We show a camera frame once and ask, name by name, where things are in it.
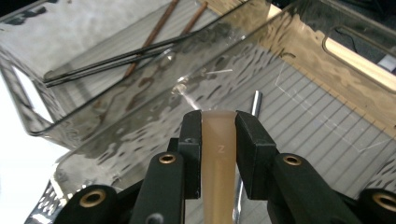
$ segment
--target transparent tray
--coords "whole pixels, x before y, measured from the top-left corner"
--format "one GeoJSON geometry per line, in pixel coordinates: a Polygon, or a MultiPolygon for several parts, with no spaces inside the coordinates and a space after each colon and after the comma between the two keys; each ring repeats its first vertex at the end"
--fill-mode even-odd
{"type": "MultiPolygon", "coordinates": [[[[113,98],[117,94],[104,91],[121,80],[129,64],[124,63],[93,76],[53,87],[47,87],[46,81],[141,48],[169,2],[170,0],[135,0],[113,4],[105,1],[40,1],[19,14],[2,18],[1,74],[21,115],[25,130],[31,135],[42,136],[73,148],[128,114],[130,108],[117,111],[114,115],[106,112],[109,106],[107,104],[114,102],[113,98]],[[40,8],[46,12],[24,18],[22,24],[15,23],[17,18],[23,18],[27,12],[37,12],[40,8]],[[101,103],[95,100],[99,95],[101,103]]],[[[209,30],[224,34],[208,36],[210,39],[207,41],[201,39],[202,48],[194,49],[195,60],[186,64],[183,70],[190,71],[190,67],[204,64],[208,48],[216,45],[212,52],[225,50],[251,29],[263,24],[269,4],[257,5],[257,8],[253,8],[252,5],[245,4],[219,21],[216,21],[219,15],[206,10],[194,30],[205,26],[200,36],[209,30]],[[259,12],[263,17],[257,17],[254,21],[257,23],[251,23],[246,29],[236,30],[231,24],[235,21],[233,17],[243,19],[258,15],[259,12]]],[[[179,1],[156,41],[178,36],[199,7],[200,4],[193,0],[179,1]]],[[[128,85],[135,83],[139,76],[128,78],[125,82],[128,85]]],[[[141,89],[130,91],[129,94],[134,95],[141,92],[141,89]]]]}
{"type": "MultiPolygon", "coordinates": [[[[394,79],[340,56],[353,52],[335,41],[332,31],[343,27],[390,55],[396,34],[327,0],[299,1],[252,34],[241,35],[247,23],[217,21],[95,98],[92,108],[106,106],[116,121],[55,164],[49,192],[56,195],[56,206],[41,204],[34,212],[53,215],[58,205],[92,184],[126,189],[144,178],[149,159],[178,137],[184,114],[249,112],[256,90],[263,93],[259,120],[281,152],[307,158],[347,196],[372,187],[396,192],[394,79]],[[233,29],[224,29],[230,25],[233,29]],[[124,113],[128,106],[132,109],[124,113]]],[[[97,113],[105,111],[99,108],[97,113]]],[[[201,223],[202,201],[186,205],[186,223],[201,223]]],[[[269,223],[266,203],[244,197],[241,221],[269,223]]]]}

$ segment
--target metal rod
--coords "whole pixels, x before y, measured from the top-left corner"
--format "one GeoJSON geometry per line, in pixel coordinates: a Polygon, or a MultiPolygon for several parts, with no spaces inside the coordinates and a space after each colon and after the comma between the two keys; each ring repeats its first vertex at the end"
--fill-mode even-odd
{"type": "MultiPolygon", "coordinates": [[[[163,13],[163,16],[160,18],[160,20],[155,25],[154,29],[149,34],[148,38],[146,39],[146,42],[143,44],[143,47],[149,46],[154,41],[155,37],[158,35],[158,33],[161,31],[161,29],[165,25],[166,21],[171,16],[171,14],[174,11],[177,3],[178,3],[178,0],[173,0],[171,2],[169,7],[163,13]]],[[[132,72],[136,69],[136,67],[137,67],[137,63],[132,63],[131,66],[129,66],[128,69],[126,70],[126,72],[124,74],[124,77],[130,76],[132,74],[132,72]]]]}
{"type": "Polygon", "coordinates": [[[84,67],[80,67],[80,68],[72,70],[70,72],[63,73],[63,74],[61,74],[59,76],[56,76],[56,77],[47,78],[47,79],[43,80],[43,82],[48,87],[49,85],[55,86],[55,85],[63,84],[63,82],[60,81],[60,79],[67,80],[68,77],[73,78],[73,80],[77,79],[77,78],[82,78],[82,77],[85,77],[85,76],[83,76],[81,74],[82,72],[85,72],[85,71],[88,71],[88,70],[91,70],[93,68],[97,68],[97,67],[100,67],[100,66],[104,66],[107,63],[114,63],[115,61],[118,61],[118,60],[122,60],[122,59],[125,59],[125,58],[128,58],[128,57],[132,57],[132,56],[135,56],[135,55],[143,54],[143,53],[145,53],[145,52],[147,52],[149,50],[158,49],[160,47],[165,47],[165,46],[169,46],[170,47],[173,44],[176,44],[176,43],[178,43],[180,41],[185,40],[186,38],[192,36],[193,34],[194,33],[189,33],[189,34],[186,34],[186,35],[173,37],[173,38],[164,40],[162,42],[159,42],[159,43],[156,43],[156,44],[152,44],[152,45],[147,46],[145,48],[135,49],[135,50],[132,50],[132,51],[117,55],[115,57],[111,57],[111,58],[105,59],[105,60],[103,60],[101,62],[92,63],[90,65],[87,65],[87,66],[84,66],[84,67]]]}
{"type": "Polygon", "coordinates": [[[106,71],[108,69],[120,67],[120,66],[123,66],[125,64],[138,63],[138,62],[140,62],[142,60],[149,59],[149,58],[152,58],[152,57],[160,55],[161,53],[163,53],[163,51],[165,49],[158,49],[158,50],[143,54],[143,55],[138,56],[138,57],[137,56],[133,57],[132,59],[126,59],[126,60],[123,60],[123,61],[118,61],[118,62],[115,62],[115,63],[111,63],[111,64],[108,64],[108,65],[104,65],[104,66],[98,67],[96,69],[88,70],[88,71],[83,72],[83,73],[77,73],[77,74],[74,74],[72,76],[59,77],[59,78],[56,78],[54,80],[48,81],[45,84],[46,84],[46,87],[50,88],[50,87],[61,85],[61,84],[64,84],[66,82],[73,81],[73,80],[76,80],[76,79],[79,79],[79,78],[83,78],[83,77],[94,75],[94,74],[97,74],[97,73],[100,73],[100,72],[104,72],[104,71],[106,71]]]}
{"type": "MultiPolygon", "coordinates": [[[[251,114],[254,117],[258,117],[260,114],[260,109],[262,107],[262,93],[260,91],[255,91],[253,98],[253,105],[251,107],[251,114]]],[[[241,175],[238,176],[238,183],[236,185],[235,190],[235,201],[233,205],[233,223],[238,224],[241,216],[241,202],[242,202],[242,193],[244,190],[244,183],[242,182],[241,175]]]]}

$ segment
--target clear plastic container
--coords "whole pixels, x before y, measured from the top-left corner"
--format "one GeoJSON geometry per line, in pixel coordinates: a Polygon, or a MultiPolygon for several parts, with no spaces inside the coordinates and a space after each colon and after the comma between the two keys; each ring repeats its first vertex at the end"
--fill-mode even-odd
{"type": "MultiPolygon", "coordinates": [[[[119,104],[114,100],[119,94],[106,90],[109,87],[130,90],[125,88],[125,83],[136,83],[141,76],[136,71],[135,76],[120,82],[128,63],[62,85],[48,87],[46,83],[84,66],[139,49],[169,2],[41,1],[20,14],[2,18],[0,69],[26,131],[73,148],[130,113],[130,108],[106,112],[110,104],[119,104]],[[15,18],[40,8],[46,12],[25,18],[22,24],[10,24],[15,18]]],[[[200,4],[193,0],[179,1],[156,41],[178,36],[199,7],[200,4]]],[[[220,20],[216,20],[219,15],[206,10],[194,26],[194,30],[205,27],[204,30],[189,40],[197,41],[197,47],[193,53],[182,53],[194,60],[178,63],[183,66],[177,68],[177,76],[187,75],[192,67],[210,60],[208,55],[227,49],[259,27],[267,20],[268,10],[266,2],[257,2],[255,6],[244,4],[220,20]],[[256,16],[254,21],[247,19],[253,16],[256,16]],[[235,18],[247,21],[247,27],[234,26],[235,18]]],[[[175,67],[172,64],[164,66],[169,67],[168,71],[175,67]]],[[[141,92],[141,89],[128,94],[144,94],[150,98],[150,93],[141,92]]]]}

